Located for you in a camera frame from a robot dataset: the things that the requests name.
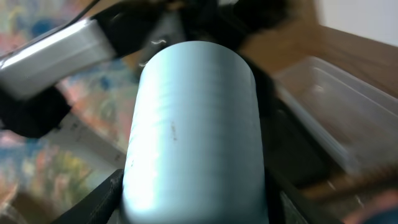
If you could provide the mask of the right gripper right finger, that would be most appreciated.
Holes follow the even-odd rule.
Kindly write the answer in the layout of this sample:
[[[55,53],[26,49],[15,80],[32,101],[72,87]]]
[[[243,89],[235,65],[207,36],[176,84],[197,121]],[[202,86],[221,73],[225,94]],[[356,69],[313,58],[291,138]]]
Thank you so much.
[[[282,203],[281,193],[285,193],[298,214],[311,224],[338,224],[339,219],[333,218],[317,205],[307,200],[288,180],[272,169],[265,169],[265,193],[267,216],[269,223],[286,223],[286,215]]]

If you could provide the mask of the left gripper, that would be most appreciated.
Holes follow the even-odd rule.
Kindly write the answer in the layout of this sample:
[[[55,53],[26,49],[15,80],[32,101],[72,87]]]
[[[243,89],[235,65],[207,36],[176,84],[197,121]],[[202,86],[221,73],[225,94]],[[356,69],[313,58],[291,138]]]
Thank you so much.
[[[146,63],[171,45],[206,40],[238,50],[249,35],[270,29],[289,13],[285,0],[121,1],[95,14],[118,58],[140,51],[138,80]]]

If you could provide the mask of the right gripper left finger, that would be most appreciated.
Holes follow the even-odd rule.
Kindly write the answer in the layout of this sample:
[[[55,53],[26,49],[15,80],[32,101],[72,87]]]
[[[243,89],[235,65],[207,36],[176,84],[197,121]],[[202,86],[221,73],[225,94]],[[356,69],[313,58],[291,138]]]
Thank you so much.
[[[119,206],[124,170],[114,171],[97,188],[51,224],[107,224]]]

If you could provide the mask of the light blue cup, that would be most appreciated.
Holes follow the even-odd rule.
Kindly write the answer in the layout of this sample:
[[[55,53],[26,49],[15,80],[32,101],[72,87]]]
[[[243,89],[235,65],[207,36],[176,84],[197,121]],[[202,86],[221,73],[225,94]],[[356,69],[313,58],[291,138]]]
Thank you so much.
[[[121,199],[125,223],[266,223],[256,83],[235,52],[204,41],[142,71]]]

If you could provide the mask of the pink white cup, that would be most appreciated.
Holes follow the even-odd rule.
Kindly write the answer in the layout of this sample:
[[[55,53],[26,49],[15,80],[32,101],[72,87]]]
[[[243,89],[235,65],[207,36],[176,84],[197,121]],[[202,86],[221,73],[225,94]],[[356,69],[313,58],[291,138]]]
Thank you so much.
[[[376,215],[390,212],[397,208],[397,190],[387,190],[375,196],[364,207],[347,215],[342,222],[345,224],[358,224],[374,218]]]

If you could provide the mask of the clear plastic bin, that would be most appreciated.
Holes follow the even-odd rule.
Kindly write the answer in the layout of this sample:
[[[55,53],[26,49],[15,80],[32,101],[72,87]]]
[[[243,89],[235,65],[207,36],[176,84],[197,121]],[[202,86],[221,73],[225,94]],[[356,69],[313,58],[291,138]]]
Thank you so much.
[[[275,76],[284,103],[347,173],[397,164],[397,98],[320,58]]]

